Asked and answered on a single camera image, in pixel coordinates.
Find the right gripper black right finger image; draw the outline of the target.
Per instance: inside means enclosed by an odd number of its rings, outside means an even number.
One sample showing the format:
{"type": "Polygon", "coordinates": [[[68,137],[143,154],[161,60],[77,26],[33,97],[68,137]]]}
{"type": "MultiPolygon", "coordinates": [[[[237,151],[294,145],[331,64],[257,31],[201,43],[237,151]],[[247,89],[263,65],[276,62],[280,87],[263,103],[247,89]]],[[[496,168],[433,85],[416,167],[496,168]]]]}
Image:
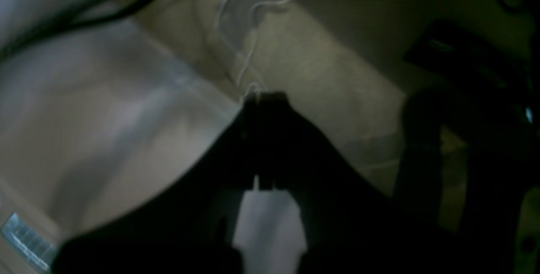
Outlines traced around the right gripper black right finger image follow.
{"type": "Polygon", "coordinates": [[[264,185],[300,208],[308,251],[302,274],[473,274],[459,234],[437,224],[443,176],[440,119],[428,104],[405,136],[391,197],[369,184],[283,93],[258,98],[264,185]]]}

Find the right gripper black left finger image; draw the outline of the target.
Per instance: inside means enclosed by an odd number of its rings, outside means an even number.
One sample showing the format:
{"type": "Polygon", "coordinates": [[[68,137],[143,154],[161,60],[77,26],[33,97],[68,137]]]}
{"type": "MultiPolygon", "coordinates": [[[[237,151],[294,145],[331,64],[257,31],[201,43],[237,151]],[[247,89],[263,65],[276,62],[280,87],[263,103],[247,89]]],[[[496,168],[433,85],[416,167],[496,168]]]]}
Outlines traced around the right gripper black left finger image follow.
{"type": "Polygon", "coordinates": [[[241,274],[232,247],[241,199],[253,189],[248,159],[255,111],[249,94],[235,120],[179,180],[123,217],[71,238],[54,274],[241,274]]]}

